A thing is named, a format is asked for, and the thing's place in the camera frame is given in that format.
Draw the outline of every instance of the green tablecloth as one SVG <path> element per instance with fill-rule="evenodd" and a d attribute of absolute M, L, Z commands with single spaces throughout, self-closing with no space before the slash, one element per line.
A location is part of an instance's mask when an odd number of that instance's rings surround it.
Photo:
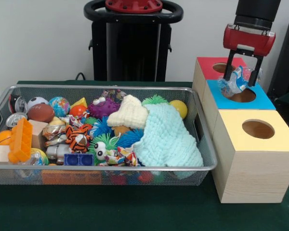
<path fill-rule="evenodd" d="M 19 82 L 26 84 L 45 82 Z M 57 84 L 99 84 L 67 81 Z M 113 83 L 180 86 L 191 83 Z M 289 230 L 281 204 L 220 204 L 212 175 L 191 186 L 0 186 L 0 230 Z"/>

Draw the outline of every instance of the wire mesh basket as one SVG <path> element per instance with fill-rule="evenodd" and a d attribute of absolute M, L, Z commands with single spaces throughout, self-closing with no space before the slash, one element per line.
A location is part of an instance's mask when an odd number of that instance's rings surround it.
<path fill-rule="evenodd" d="M 188 107 L 184 124 L 195 137 L 203 158 L 203 167 L 102 167 L 102 166 L 21 166 L 0 165 L 0 184 L 90 184 L 90 185 L 200 185 L 208 171 L 217 165 L 215 151 L 209 138 L 207 123 L 198 95 L 190 88 L 15 85 L 0 97 L 0 131 L 8 129 L 6 119 L 11 115 L 8 98 L 12 93 L 27 102 L 40 96 L 50 100 L 62 96 L 71 103 L 85 97 L 87 102 L 99 98 L 103 90 L 121 89 L 143 100 L 160 95 L 168 101 L 181 100 Z"/>

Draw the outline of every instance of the purple spiky ball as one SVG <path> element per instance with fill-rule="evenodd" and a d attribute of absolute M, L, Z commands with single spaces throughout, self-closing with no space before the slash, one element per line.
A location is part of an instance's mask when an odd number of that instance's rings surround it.
<path fill-rule="evenodd" d="M 116 112 L 117 110 L 119 110 L 119 108 L 120 108 L 120 104 L 115 103 L 110 98 L 107 98 L 106 101 L 100 102 L 97 105 L 94 105 L 93 103 L 91 103 L 88 106 L 90 115 L 98 119 L 102 119 L 103 116 L 109 116 L 113 112 Z"/>

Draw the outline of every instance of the light blue knitted blanket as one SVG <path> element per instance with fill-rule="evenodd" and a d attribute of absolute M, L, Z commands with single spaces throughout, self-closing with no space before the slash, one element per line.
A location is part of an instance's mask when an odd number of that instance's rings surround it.
<path fill-rule="evenodd" d="M 186 130 L 178 111 L 167 103 L 147 104 L 144 136 L 133 145 L 148 167 L 202 167 L 196 140 Z"/>

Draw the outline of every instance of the stacked wooden boxes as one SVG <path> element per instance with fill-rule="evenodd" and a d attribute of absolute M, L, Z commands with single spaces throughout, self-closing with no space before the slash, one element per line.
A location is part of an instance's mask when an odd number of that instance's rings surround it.
<path fill-rule="evenodd" d="M 219 198 L 280 203 L 289 185 L 289 128 L 259 84 L 223 96 L 217 79 L 226 63 L 227 58 L 197 58 L 193 81 L 217 153 L 212 174 Z M 246 66 L 241 58 L 232 64 Z"/>

